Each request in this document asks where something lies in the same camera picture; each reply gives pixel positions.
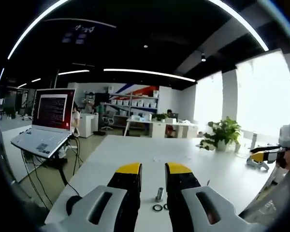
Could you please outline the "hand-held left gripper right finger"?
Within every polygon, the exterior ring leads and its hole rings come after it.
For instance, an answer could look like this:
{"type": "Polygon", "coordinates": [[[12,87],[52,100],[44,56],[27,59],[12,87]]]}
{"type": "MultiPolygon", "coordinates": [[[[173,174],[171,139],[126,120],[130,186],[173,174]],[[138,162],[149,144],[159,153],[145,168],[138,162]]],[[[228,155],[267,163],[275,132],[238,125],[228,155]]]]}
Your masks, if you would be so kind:
{"type": "Polygon", "coordinates": [[[262,232],[240,218],[234,205],[210,186],[201,186],[188,167],[165,164],[167,208],[174,232],[262,232]]]}

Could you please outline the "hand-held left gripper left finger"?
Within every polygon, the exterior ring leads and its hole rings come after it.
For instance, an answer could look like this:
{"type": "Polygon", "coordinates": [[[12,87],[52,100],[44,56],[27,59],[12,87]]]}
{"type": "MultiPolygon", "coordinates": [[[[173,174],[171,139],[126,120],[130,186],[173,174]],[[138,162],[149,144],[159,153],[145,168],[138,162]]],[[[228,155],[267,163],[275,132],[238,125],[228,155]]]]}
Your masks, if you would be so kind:
{"type": "Polygon", "coordinates": [[[43,232],[132,232],[135,229],[142,181],[142,164],[119,167],[107,186],[97,186],[86,196],[71,196],[67,217],[41,227],[43,232]]]}

